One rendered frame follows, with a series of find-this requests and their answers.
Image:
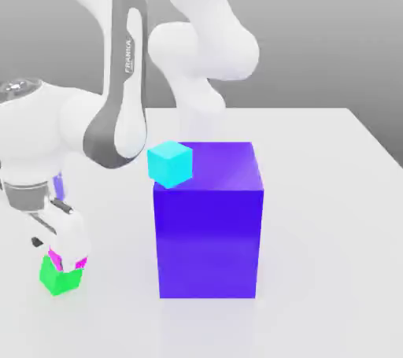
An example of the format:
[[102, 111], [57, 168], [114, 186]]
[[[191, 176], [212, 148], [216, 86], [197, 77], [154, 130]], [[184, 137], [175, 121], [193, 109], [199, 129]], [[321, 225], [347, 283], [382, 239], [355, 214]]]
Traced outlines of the small cyan cube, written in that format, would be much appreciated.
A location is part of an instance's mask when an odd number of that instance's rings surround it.
[[148, 176], [165, 188], [173, 188], [193, 177], [193, 150], [167, 141], [146, 152]]

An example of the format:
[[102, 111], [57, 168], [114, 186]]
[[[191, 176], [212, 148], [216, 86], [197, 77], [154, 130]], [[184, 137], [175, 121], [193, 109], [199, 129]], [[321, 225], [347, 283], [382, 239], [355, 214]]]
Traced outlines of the small green cube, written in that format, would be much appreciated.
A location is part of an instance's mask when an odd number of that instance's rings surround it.
[[53, 296], [57, 296], [78, 288], [82, 275], [82, 268], [70, 272], [58, 271], [50, 257], [45, 255], [39, 272], [39, 280]]

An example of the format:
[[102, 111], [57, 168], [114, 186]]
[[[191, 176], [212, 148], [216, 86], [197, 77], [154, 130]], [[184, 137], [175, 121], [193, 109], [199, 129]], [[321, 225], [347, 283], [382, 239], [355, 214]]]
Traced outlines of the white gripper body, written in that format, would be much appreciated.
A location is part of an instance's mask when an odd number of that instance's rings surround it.
[[82, 215], [70, 205], [53, 198], [46, 199], [44, 209], [30, 212], [43, 230], [39, 239], [60, 257], [63, 271], [77, 269], [77, 264], [88, 258], [91, 242]]

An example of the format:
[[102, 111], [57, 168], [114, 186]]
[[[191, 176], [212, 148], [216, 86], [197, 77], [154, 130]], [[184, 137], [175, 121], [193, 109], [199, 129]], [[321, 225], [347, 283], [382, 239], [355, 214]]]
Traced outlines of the small magenta cube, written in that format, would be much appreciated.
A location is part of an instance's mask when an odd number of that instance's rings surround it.
[[[61, 259], [60, 255], [55, 253], [52, 249], [49, 249], [48, 250], [48, 256], [51, 259], [54, 267], [58, 271], [64, 271], [63, 264], [62, 264], [62, 259]], [[82, 260], [79, 260], [76, 263], [74, 263], [73, 270], [85, 268], [86, 264], [87, 264], [87, 258], [85, 257]]]

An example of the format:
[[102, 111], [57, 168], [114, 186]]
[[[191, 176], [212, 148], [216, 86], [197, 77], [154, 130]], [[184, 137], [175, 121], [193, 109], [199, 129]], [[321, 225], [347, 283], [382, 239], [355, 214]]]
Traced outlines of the large blue box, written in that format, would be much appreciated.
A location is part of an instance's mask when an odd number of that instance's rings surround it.
[[193, 176], [153, 186], [162, 298], [253, 298], [264, 203], [253, 145], [190, 142]]

